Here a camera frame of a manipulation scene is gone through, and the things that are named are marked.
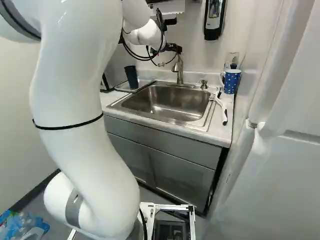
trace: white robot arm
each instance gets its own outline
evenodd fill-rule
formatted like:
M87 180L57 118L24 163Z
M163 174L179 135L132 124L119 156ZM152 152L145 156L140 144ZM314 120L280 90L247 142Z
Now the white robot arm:
M41 38L30 107L62 170L45 190L47 210L93 239L126 239L139 214L139 187L105 132L99 89L122 28L133 44L164 47L149 7L145 0L1 0L0 5L1 36L16 42Z

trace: white countertop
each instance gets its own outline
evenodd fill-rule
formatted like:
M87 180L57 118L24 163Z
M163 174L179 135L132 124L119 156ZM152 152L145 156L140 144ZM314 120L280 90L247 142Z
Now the white countertop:
M220 99L224 102L228 111L228 123L226 126L222 124L221 107L216 104L208 131L200 131L190 129L184 126L174 125L159 120L138 116L132 113L123 112L114 108L107 107L113 102L126 96L127 92L110 91L101 92L100 99L104 115L125 120L128 122L144 125L153 129L173 133L190 139L202 141L209 144L229 148L232 140L232 124L234 113L234 95L222 93Z

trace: wall-mounted dispenser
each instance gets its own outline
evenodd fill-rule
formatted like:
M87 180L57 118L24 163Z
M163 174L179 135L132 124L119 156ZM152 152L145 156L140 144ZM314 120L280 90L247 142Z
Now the wall-mounted dispenser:
M227 0L205 0L204 39L217 40L224 27Z

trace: gray floor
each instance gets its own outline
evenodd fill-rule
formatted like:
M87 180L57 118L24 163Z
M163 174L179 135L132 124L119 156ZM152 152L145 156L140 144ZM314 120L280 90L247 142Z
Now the gray floor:
M157 204L172 204L168 200L150 192L144 188L140 188L140 200L142 202L151 202ZM34 199L24 210L24 212L30 212L36 216L42 217L46 223L50 225L50 231L42 238L42 240L67 240L71 229L64 224L56 221L45 209L43 202L43 195L40 194ZM195 234L196 239L200 240L205 234L207 227L207 221L199 216L196 216L195 220ZM89 240L90 238L78 234L75 240Z

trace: blue mug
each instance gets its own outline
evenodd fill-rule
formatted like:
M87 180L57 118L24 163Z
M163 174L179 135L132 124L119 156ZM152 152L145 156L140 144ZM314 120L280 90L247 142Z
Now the blue mug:
M220 73L220 83L224 89L225 94L234 94L238 87L241 77L241 70L239 69L226 69Z

